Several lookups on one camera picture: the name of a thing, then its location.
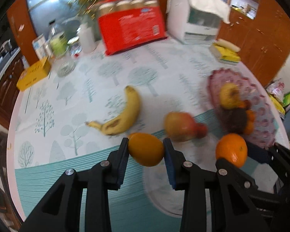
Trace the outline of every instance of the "banana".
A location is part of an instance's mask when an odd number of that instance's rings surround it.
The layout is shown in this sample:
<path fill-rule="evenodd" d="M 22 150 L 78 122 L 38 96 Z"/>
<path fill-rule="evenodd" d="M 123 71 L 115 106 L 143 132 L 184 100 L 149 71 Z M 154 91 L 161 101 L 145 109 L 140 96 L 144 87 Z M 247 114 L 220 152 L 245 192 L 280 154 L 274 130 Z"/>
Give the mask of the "banana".
<path fill-rule="evenodd" d="M 104 124 L 91 121 L 86 122 L 86 125 L 100 130 L 105 135 L 121 134 L 131 128 L 140 113 L 141 97 L 132 86 L 125 87 L 125 95 L 127 104 L 120 115 Z"/>
<path fill-rule="evenodd" d="M 222 86 L 219 98 L 220 105 L 227 110 L 237 108 L 241 103 L 239 89 L 233 83 L 226 83 Z"/>

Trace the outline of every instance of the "glass bowl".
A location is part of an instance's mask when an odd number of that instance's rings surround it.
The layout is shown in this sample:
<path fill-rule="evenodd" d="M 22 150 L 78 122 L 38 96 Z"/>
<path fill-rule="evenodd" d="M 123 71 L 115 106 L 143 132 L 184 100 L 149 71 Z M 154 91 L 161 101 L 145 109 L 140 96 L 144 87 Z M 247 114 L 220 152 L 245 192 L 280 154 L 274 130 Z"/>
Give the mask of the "glass bowl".
<path fill-rule="evenodd" d="M 243 77 L 240 72 L 230 69 L 219 69 L 212 71 L 208 77 L 208 92 L 211 104 L 216 115 L 226 130 L 223 118 L 223 109 L 220 106 L 219 93 L 225 83 L 232 82 L 238 86 L 241 100 L 251 102 L 251 110 L 255 112 L 254 131 L 250 135 L 241 135 L 245 140 L 261 147 L 268 148 L 275 142 L 275 117 L 273 116 L 270 105 L 266 102 L 267 95 L 262 95 L 255 84 L 249 78 Z"/>

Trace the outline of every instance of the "tablecloth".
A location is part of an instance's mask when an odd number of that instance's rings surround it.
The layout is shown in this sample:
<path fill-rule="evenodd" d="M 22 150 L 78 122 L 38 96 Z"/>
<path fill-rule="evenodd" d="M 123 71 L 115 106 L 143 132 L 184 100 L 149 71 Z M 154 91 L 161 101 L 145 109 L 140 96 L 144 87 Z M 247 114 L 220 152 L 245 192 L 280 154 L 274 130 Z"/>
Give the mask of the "tablecloth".
<path fill-rule="evenodd" d="M 128 134 L 146 132 L 162 140 L 163 118 L 170 111 L 190 112 L 208 125 L 206 138 L 174 143 L 174 147 L 187 160 L 215 171 L 214 151 L 224 132 L 209 103 L 207 77 L 220 67 L 239 71 L 241 66 L 217 62 L 208 47 L 182 45 L 168 38 L 105 56 L 100 43 L 91 55 L 78 59 L 67 77 L 59 78 L 52 71 L 21 93 L 13 111 L 7 152 L 11 161 L 9 186 L 20 214 L 28 216 L 65 169 L 91 168 L 118 149 Z M 125 106 L 124 88 L 128 84 L 135 86 L 142 97 L 140 116 L 130 130 L 108 137 L 85 126 L 85 121 L 103 123 L 117 116 Z M 283 131 L 278 130 L 276 139 L 288 146 Z M 277 179 L 268 165 L 252 159 L 242 169 L 264 190 L 271 190 Z M 124 184 L 118 192 L 109 191 L 109 205 L 113 231 L 178 231 L 183 192 L 172 190 L 164 161 L 145 168 L 129 158 Z"/>

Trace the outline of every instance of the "red label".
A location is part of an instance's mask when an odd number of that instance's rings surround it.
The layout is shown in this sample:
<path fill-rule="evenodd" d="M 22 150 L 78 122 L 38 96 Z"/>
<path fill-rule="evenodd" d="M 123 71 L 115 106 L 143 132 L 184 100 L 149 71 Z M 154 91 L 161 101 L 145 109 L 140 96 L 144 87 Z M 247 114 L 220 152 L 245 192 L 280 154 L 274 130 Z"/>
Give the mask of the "red label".
<path fill-rule="evenodd" d="M 114 12 L 98 21 L 107 55 L 166 37 L 159 7 Z"/>

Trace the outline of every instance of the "wooden cabinet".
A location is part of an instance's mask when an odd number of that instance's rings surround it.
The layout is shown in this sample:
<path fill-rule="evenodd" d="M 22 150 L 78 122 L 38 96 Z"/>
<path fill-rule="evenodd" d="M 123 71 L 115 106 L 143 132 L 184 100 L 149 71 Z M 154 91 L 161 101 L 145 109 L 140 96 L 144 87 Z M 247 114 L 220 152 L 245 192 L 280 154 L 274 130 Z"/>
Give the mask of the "wooden cabinet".
<path fill-rule="evenodd" d="M 277 51 L 275 44 L 269 44 L 254 65 L 253 73 L 259 82 L 266 86 L 275 77 L 283 62 L 282 54 Z"/>
<path fill-rule="evenodd" d="M 0 79 L 0 107 L 5 112 L 8 122 L 19 94 L 16 84 L 23 70 L 22 53 L 19 52 Z"/>
<path fill-rule="evenodd" d="M 28 63 L 39 61 L 32 41 L 37 38 L 28 12 L 27 0 L 16 0 L 6 12 L 17 45 Z"/>
<path fill-rule="evenodd" d="M 230 13 L 230 24 L 221 23 L 217 38 L 222 38 L 242 48 L 251 23 L 252 20 L 250 18 L 232 9 Z"/>
<path fill-rule="evenodd" d="M 242 62 L 266 86 L 290 54 L 290 19 L 275 0 L 260 0 L 254 20 L 231 9 L 217 38 L 240 47 Z"/>

